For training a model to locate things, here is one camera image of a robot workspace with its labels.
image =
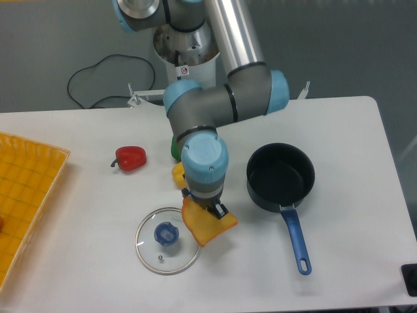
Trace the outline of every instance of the green object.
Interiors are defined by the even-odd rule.
[[[172,137],[171,142],[171,155],[175,160],[181,162],[181,154],[180,151],[178,151],[177,142],[175,141],[174,137]]]

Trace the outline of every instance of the pot handle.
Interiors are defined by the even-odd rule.
[[[288,226],[298,271],[303,275],[309,275],[311,273],[311,264],[297,211],[295,209],[283,209],[281,215]]]

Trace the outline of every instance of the warning sticker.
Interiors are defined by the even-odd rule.
[[[181,65],[180,67],[176,67],[175,68],[175,74],[177,74],[177,76],[185,76],[185,75],[189,75],[190,70],[188,69],[188,65]]]

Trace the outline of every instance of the yellow tray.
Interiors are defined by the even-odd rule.
[[[70,151],[0,132],[0,290]]]

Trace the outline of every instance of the metal rim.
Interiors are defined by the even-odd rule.
[[[148,18],[152,14],[155,13],[156,9],[159,7],[159,0],[154,0],[150,7],[148,7],[145,10],[139,10],[128,7],[123,0],[117,0],[117,3],[119,4],[120,9],[126,14],[129,15],[131,18]]]
[[[161,270],[161,269],[157,269],[153,266],[150,266],[145,259],[143,259],[141,252],[139,251],[139,246],[137,245],[137,240],[139,238],[139,233],[143,227],[143,225],[152,218],[152,216],[154,216],[155,214],[158,213],[162,213],[162,212],[166,212],[166,211],[174,211],[174,212],[178,212],[181,214],[181,210],[177,209],[176,207],[163,207],[161,209],[155,210],[152,213],[150,213],[148,216],[146,216],[143,221],[141,222],[141,224],[139,225],[139,227],[137,228],[136,231],[136,235],[135,235],[135,249],[136,249],[136,254],[137,257],[139,258],[140,262],[150,271],[159,274],[159,275],[174,275],[174,274],[179,274],[181,272],[183,272],[184,270],[186,270],[187,268],[189,268],[191,265],[194,264],[194,262],[196,261],[196,259],[198,259],[199,253],[200,253],[200,246],[198,245],[198,249],[197,252],[194,254],[194,257],[185,265],[183,265],[182,267],[180,267],[179,269],[174,269],[171,271],[165,271],[165,270]]]

